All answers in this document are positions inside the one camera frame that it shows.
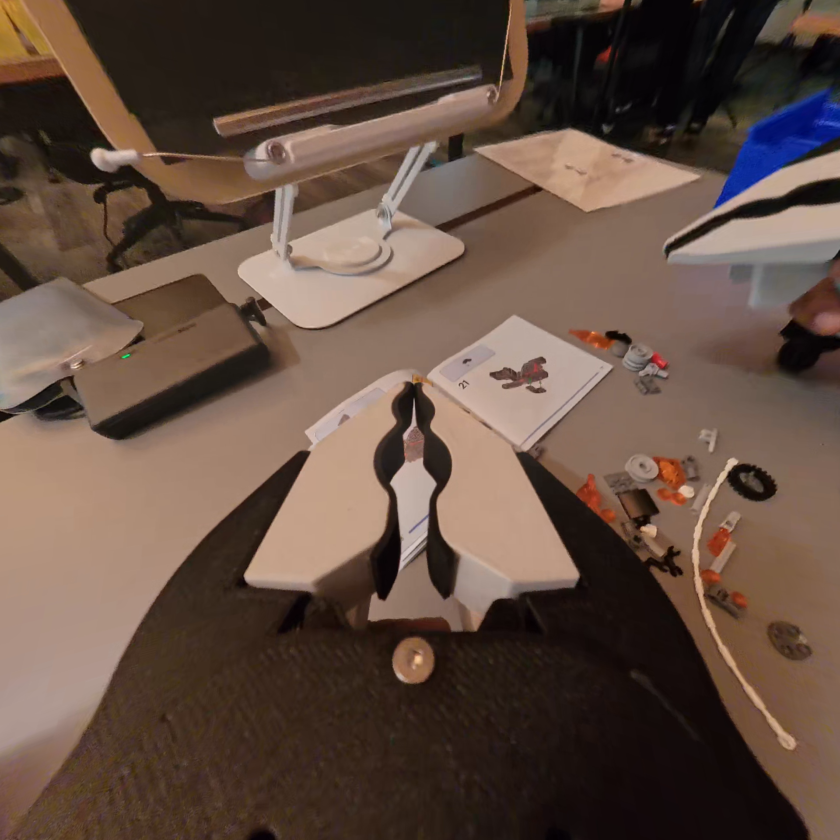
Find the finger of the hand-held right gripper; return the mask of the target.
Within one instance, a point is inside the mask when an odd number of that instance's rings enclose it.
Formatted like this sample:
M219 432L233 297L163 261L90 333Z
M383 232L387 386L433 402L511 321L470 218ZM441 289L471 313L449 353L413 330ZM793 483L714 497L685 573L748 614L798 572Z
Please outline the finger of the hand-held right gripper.
M838 246L838 142L764 177L665 246Z
M727 266L752 309L780 308L827 277L839 250L837 186L797 186L727 206L672 237L668 263Z

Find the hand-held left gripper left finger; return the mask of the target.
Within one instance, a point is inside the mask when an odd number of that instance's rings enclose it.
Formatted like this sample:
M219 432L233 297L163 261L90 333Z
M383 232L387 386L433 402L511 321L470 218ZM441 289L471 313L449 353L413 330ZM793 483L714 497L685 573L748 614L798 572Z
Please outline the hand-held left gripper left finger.
M402 381L304 454L303 465L245 571L257 590L306 593L355 629L400 568L396 492L414 384Z

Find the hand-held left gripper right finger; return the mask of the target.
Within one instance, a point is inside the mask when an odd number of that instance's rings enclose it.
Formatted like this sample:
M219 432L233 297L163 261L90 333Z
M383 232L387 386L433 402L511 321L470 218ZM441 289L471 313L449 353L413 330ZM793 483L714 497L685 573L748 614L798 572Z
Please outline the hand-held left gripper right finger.
M434 481L427 570L467 631L521 595L575 588L581 574L521 454L433 385L415 384L423 466Z

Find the lego instruction booklet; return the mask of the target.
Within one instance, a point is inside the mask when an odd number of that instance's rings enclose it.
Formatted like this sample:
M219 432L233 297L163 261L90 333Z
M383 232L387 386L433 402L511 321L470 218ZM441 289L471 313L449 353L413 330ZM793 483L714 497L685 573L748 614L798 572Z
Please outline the lego instruction booklet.
M517 451L532 449L613 366L519 316L426 374L385 374L306 430L314 447L401 382L426 383L474 414Z

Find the black lego tire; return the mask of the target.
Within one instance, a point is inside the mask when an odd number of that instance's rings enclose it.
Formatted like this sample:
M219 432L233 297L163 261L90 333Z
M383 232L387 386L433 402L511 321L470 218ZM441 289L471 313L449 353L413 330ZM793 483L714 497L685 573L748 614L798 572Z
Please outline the black lego tire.
M729 486L748 501L768 501L778 491L772 475L765 469L748 463L738 462L727 475Z

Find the scattered lego pieces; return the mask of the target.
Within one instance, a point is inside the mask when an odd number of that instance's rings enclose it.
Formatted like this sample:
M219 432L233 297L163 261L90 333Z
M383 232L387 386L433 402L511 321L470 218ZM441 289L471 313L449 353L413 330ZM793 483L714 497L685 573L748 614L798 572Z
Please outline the scattered lego pieces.
M617 496L632 494L640 491L641 484L660 479L664 482L675 483L680 475L688 476L689 461L685 459L677 466L646 456L634 456L628 461L625 471L608 476L607 483ZM736 518L731 516L716 531L709 541L708 551L714 557L712 565L700 571L703 592L709 603L718 606L735 618L740 618L747 609L747 602L741 593L730 591L721 584L721 572L725 567L731 551L735 548L732 541L732 531Z

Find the dark round lego plate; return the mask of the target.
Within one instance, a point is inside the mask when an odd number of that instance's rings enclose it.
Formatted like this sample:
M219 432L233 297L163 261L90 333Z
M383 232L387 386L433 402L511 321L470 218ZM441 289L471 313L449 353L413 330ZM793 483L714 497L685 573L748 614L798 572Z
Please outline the dark round lego plate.
M812 647L797 625L773 621L768 624L766 635L773 649L790 661L802 662L813 656Z

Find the person's right hand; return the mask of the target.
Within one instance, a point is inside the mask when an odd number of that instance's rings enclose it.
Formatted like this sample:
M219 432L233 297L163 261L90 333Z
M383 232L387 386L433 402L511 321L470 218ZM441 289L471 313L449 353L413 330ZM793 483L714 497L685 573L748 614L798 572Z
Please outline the person's right hand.
M788 312L813 334L839 334L839 259L831 264L825 278L790 304Z

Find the blue plastic bin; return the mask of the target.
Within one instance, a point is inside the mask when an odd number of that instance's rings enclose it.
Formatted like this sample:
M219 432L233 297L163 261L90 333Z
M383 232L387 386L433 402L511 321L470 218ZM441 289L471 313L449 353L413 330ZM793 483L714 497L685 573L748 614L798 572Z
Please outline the blue plastic bin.
M756 122L741 146L716 206L838 137L839 100L834 88L796 101Z

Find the white paper sheet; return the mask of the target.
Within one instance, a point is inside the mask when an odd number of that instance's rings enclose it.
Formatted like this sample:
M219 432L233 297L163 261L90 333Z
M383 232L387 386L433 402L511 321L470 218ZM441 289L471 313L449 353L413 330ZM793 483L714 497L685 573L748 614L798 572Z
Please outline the white paper sheet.
M585 213L670 192L700 179L576 129L486 144L476 152Z

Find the black power bank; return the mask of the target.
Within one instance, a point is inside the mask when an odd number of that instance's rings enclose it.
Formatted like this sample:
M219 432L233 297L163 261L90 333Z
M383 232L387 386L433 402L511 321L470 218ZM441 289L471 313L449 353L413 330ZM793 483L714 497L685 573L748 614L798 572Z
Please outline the black power bank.
M262 375L271 366L256 300L225 304L81 369L73 387L93 432L136 437Z

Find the white laptop stand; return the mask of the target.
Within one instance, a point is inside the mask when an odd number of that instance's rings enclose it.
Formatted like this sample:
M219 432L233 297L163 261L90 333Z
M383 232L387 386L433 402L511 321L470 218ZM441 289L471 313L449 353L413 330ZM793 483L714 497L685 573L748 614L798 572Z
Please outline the white laptop stand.
M239 278L292 324L324 329L461 257L465 246L457 238L399 207L436 150L435 136L487 116L498 92L480 65L465 65L216 117L224 138L275 132L244 158L252 179L282 185L270 247L245 259ZM375 209L291 239L303 175L368 161L409 141L414 145Z

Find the silver foil pouch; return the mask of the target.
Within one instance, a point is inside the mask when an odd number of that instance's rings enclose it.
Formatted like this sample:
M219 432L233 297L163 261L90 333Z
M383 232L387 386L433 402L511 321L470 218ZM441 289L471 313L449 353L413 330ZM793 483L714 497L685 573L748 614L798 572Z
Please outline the silver foil pouch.
M120 352L144 328L67 278L1 303L1 409L25 404L81 367Z

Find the black office chair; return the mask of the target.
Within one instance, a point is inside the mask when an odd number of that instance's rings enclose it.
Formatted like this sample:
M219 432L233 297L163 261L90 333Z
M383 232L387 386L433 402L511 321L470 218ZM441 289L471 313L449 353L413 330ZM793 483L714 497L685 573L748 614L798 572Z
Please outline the black office chair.
M122 165L115 172L97 169L90 159L92 147L89 145L56 143L48 137L40 140L39 148L45 155L50 174L92 187L92 201L101 209L101 232L110 245L105 256L109 274L124 270L123 258L154 231L168 231L178 245L185 247L185 222L232 225L238 232L248 227L240 216L214 211L200 202L166 196L158 185L130 165ZM109 233L109 198L132 189L145 195L146 205L125 220L121 238L112 240Z

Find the black monitor screen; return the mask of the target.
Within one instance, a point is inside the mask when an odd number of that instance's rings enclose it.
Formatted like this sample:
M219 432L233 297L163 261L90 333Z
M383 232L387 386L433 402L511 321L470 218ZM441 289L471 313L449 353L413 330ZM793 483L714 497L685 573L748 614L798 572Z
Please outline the black monitor screen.
M245 152L499 81L503 1L77 1L67 6L158 151ZM222 137L219 118L444 74L471 78Z

